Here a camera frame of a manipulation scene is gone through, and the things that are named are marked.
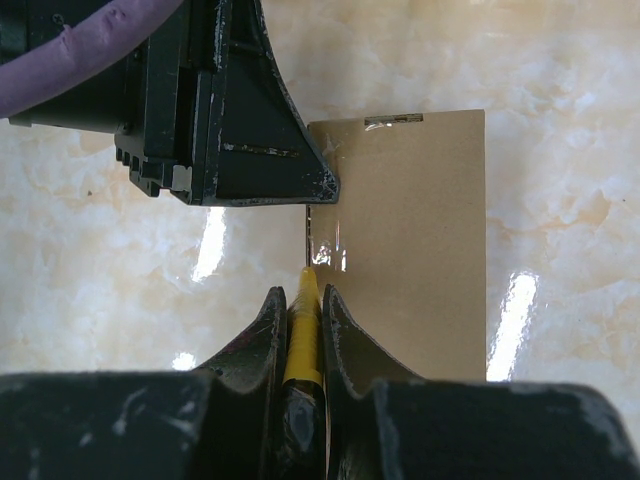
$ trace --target marble surface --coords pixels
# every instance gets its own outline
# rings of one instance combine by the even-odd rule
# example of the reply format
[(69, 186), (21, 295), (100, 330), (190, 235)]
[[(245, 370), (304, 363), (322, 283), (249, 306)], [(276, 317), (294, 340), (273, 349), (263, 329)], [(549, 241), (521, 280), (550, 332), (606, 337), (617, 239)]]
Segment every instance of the marble surface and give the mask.
[[(592, 385), (640, 439), (640, 1), (264, 6), (305, 121), (486, 109), (488, 378)], [(300, 207), (147, 199), (105, 136), (0, 145), (3, 372), (189, 368), (295, 288)]]

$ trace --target purple tube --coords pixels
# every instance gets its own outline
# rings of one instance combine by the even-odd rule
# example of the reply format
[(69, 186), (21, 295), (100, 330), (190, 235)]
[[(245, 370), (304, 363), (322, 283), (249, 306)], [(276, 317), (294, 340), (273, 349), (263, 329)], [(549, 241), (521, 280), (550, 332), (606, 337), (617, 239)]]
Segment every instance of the purple tube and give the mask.
[(54, 98), (122, 59), (183, 0), (113, 0), (75, 28), (0, 67), (0, 118)]

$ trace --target marble floor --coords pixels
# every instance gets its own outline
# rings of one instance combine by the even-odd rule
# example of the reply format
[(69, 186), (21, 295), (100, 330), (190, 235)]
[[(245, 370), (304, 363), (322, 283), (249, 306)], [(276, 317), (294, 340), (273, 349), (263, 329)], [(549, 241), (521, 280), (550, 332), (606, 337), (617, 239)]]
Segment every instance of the marble floor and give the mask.
[[(264, 7), (305, 121), (486, 110), (487, 376), (592, 385), (639, 444), (640, 0)], [(151, 200), (111, 144), (0, 123), (2, 372), (187, 369), (295, 288), (301, 207)]]

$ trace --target brown cardboard sheet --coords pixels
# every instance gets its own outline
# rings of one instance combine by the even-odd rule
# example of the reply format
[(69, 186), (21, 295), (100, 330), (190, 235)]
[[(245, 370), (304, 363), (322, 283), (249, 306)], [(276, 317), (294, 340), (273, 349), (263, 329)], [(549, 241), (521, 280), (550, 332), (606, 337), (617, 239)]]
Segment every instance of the brown cardboard sheet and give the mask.
[(484, 380), (484, 112), (309, 128), (342, 182), (337, 205), (309, 210), (319, 286), (425, 378)]

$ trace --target screw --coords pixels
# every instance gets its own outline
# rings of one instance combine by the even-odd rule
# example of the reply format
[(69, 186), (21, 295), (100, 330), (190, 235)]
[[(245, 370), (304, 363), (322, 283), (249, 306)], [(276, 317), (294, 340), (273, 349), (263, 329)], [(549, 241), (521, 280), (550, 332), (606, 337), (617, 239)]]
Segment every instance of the screw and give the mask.
[(60, 25), (60, 26), (64, 25), (64, 17), (62, 15), (60, 15), (59, 13), (54, 13), (51, 16), (51, 21), (53, 23), (55, 23), (56, 25)]

